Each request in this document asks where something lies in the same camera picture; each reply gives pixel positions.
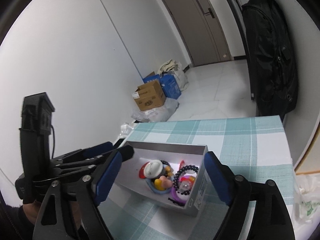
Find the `person's left hand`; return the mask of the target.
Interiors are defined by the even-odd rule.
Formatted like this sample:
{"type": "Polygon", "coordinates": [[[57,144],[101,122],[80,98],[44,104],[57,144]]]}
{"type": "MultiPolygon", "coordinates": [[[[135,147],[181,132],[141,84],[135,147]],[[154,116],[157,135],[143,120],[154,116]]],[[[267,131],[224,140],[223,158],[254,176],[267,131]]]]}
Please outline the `person's left hand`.
{"type": "MultiPolygon", "coordinates": [[[[31,224],[33,225],[36,224],[41,205],[42,203],[38,201],[35,201],[32,204],[22,205],[22,210],[27,220],[29,220],[29,222],[31,222],[31,224]]],[[[69,204],[67,204],[67,207],[71,208],[76,229],[79,230],[81,228],[81,213],[79,204],[77,202],[71,201],[69,204]]],[[[56,222],[56,215],[54,214],[54,211],[55,207],[53,205],[49,205],[43,214],[43,222],[49,224],[53,224],[54,222],[56,222]]]]}

